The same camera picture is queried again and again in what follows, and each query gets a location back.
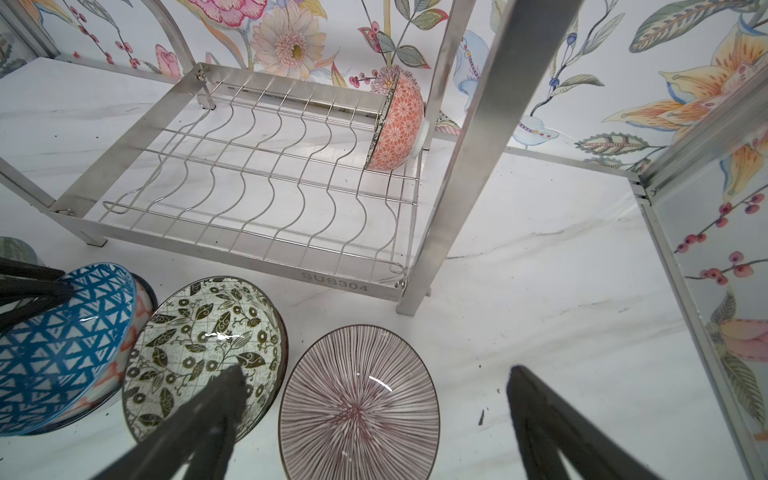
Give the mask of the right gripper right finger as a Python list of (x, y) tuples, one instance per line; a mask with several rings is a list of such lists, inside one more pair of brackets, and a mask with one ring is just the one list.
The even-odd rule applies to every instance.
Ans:
[(527, 367), (511, 368), (506, 395), (529, 479), (567, 479), (564, 460), (584, 479), (658, 477)]

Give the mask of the green leaf pattern bowl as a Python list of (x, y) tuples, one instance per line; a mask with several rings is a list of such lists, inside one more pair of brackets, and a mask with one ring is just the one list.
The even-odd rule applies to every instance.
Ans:
[(237, 277), (196, 280), (168, 297), (132, 347), (122, 386), (126, 424), (136, 441), (232, 365), (245, 378), (242, 440), (275, 401), (289, 357), (285, 323), (268, 296)]

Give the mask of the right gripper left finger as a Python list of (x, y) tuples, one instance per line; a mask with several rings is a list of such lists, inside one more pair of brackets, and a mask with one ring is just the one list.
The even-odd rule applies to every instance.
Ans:
[(96, 477), (171, 479), (183, 468), (186, 479), (222, 479), (245, 406), (245, 377), (232, 365)]

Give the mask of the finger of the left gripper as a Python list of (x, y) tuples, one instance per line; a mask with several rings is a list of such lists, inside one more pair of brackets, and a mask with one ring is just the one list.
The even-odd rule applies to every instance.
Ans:
[(1, 306), (12, 305), (1, 313), (1, 332), (65, 302), (74, 287), (62, 280), (62, 270), (1, 259)]

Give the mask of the grey green floral bowl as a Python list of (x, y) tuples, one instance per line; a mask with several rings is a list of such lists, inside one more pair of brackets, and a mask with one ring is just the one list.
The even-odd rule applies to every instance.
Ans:
[(0, 237), (0, 256), (6, 260), (42, 265), (37, 253), (28, 243), (13, 237)]

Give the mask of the orange pattern bowl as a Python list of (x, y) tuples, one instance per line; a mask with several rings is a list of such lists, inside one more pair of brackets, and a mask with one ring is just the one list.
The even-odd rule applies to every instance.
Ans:
[(381, 118), (376, 123), (365, 169), (392, 171), (414, 156), (423, 144), (425, 106), (421, 88), (409, 72), (399, 67), (382, 70), (374, 81), (374, 92), (385, 94)]

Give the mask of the blue triangle pattern bowl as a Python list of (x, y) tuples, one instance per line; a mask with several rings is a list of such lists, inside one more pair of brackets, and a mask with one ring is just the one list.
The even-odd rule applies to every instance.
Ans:
[(1, 434), (25, 435), (75, 410), (106, 374), (135, 319), (131, 272), (114, 263), (62, 277), (73, 289), (63, 304), (13, 326), (1, 337)]

